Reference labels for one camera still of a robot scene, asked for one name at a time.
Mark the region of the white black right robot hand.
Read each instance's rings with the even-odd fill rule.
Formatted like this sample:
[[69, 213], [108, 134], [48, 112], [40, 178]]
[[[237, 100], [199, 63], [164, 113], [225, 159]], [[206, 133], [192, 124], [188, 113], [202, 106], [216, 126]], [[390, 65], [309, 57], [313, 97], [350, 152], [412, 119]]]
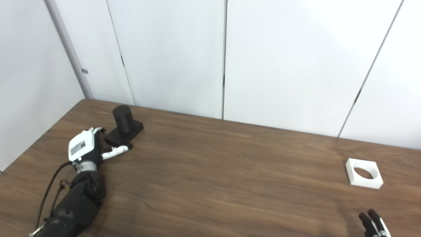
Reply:
[[367, 213], [360, 213], [359, 219], [365, 229], [365, 237], [391, 237], [385, 222], [374, 209], [369, 209]]

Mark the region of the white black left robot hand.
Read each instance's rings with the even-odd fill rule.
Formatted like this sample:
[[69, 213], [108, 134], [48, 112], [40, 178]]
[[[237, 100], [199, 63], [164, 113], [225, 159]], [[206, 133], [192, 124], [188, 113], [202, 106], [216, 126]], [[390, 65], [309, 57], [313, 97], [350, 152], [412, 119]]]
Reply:
[[69, 161], [76, 164], [89, 161], [99, 165], [102, 161], [125, 153], [133, 148], [132, 144], [124, 144], [118, 147], [103, 149], [100, 138], [104, 132], [105, 129], [102, 127], [92, 127], [88, 130], [83, 130], [72, 138], [68, 145]]

